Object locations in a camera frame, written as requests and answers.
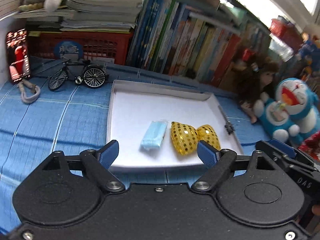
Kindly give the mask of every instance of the smartphone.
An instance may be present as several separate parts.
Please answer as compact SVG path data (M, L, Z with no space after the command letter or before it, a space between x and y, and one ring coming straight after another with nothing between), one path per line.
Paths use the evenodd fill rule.
M22 78L29 78L31 71L25 29L7 33L6 54L11 82L16 83Z

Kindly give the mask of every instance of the bicycle wheel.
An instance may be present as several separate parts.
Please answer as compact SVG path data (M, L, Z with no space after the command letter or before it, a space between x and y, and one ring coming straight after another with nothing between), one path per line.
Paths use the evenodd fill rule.
M63 83L67 80L68 73L65 70L59 70L49 80L49 90L55 91L59 89Z
M87 69L83 74L84 84L89 88L99 88L106 81L104 71L99 67L92 67Z

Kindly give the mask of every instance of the person's finger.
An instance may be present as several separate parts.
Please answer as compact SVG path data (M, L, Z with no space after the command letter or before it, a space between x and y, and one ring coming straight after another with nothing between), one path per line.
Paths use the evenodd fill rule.
M312 207L312 212L313 214L315 214L316 216L320 216L320 205L314 205Z

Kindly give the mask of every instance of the gold sequin bow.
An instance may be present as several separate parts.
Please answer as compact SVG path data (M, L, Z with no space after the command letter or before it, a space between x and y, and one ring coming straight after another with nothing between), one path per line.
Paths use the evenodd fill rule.
M211 125L205 124L195 129L191 125L171 122L171 139L174 148L181 155L194 152L198 141L204 140L217 150L221 150L216 132Z

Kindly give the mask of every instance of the screw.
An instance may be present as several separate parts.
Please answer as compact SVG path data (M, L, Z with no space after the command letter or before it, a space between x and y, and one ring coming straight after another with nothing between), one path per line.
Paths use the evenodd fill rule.
M22 237L25 240L32 240L33 239L33 234L30 231L25 231L22 233Z
M285 235L285 240L293 240L293 239L295 239L295 237L296 237L296 234L295 234L295 232L288 232L286 235Z
M156 187L156 188L155 188L155 191L156 191L156 192L163 192L163 191L164 191L164 189L163 189L163 188L161 188L161 187Z
M199 190L205 190L205 189L208 189L210 187L209 183L205 182L205 181L198 181L195 184L193 184L193 186L196 189L199 189Z
M117 190L117 189L121 189L121 184L117 181L109 181L107 183L107 188L108 189L113 189L113 190Z

